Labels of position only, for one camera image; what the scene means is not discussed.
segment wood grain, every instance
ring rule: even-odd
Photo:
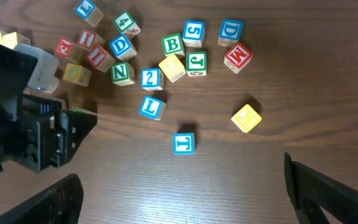
[[[0,29],[18,31],[52,51],[92,29],[74,12],[79,1],[0,0]],[[206,24],[208,76],[166,82],[161,121],[138,114],[147,92],[119,87],[93,69],[88,88],[62,82],[54,96],[98,106],[99,122],[73,160],[40,174],[13,163],[0,180],[0,214],[68,173],[84,185],[81,223],[296,223],[285,191],[283,152],[358,190],[358,1],[103,0],[97,33],[118,35],[109,19],[129,10],[142,68],[164,59],[161,38],[185,20]],[[222,19],[244,22],[241,42],[254,58],[240,74],[223,64]],[[61,59],[61,69],[67,61]],[[87,62],[83,65],[91,68]],[[262,117],[249,134],[230,120],[251,102]],[[172,134],[195,129],[193,156],[172,154]]]

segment blue number 5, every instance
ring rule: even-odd
[[[189,34],[200,34],[201,29],[200,28],[189,27],[189,29],[187,29],[187,32],[189,32]]]

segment blue block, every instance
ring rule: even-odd
[[[142,70],[142,88],[158,87],[161,84],[159,68],[147,68]]]
[[[219,37],[229,40],[239,40],[241,36],[242,22],[224,19],[219,31]]]
[[[161,100],[145,96],[139,114],[151,119],[158,119],[163,102]]]
[[[88,16],[91,14],[92,10],[96,6],[88,0],[83,0],[77,8],[75,8],[75,12],[80,15],[83,19],[88,18]]]
[[[110,48],[118,57],[131,48],[131,42],[124,34],[121,34],[110,42]]]
[[[190,155],[195,151],[194,133],[180,133],[173,135],[173,153]]]
[[[204,22],[186,21],[182,38],[186,40],[202,40],[204,35]]]

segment red block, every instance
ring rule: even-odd
[[[242,44],[236,43],[224,56],[224,63],[237,74],[250,62],[251,58],[252,53]]]
[[[62,37],[56,46],[55,54],[67,58],[74,46],[74,42],[66,37]]]

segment green block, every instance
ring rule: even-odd
[[[113,23],[117,27],[118,31],[123,33],[126,29],[135,23],[135,20],[128,13],[128,11],[124,11],[119,16],[117,16]]]
[[[111,81],[113,83],[128,80],[128,62],[117,63],[111,67]]]
[[[174,54],[183,50],[183,42],[180,34],[172,34],[162,37],[162,49],[165,55]]]
[[[186,70],[188,72],[205,71],[206,65],[206,52],[186,54]]]

